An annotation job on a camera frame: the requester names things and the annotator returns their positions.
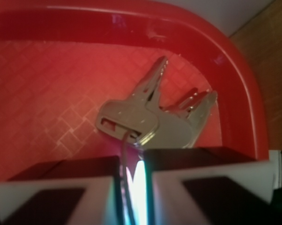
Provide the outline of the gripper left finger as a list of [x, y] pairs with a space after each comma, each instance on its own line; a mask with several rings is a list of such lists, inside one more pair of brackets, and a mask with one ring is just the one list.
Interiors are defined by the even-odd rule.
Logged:
[[0, 182], [2, 225], [122, 225], [117, 156], [38, 163]]

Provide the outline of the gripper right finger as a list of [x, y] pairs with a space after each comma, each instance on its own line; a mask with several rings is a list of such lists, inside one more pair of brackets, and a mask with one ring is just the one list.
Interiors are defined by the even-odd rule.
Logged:
[[150, 225], [272, 225], [274, 169], [224, 147], [144, 153]]

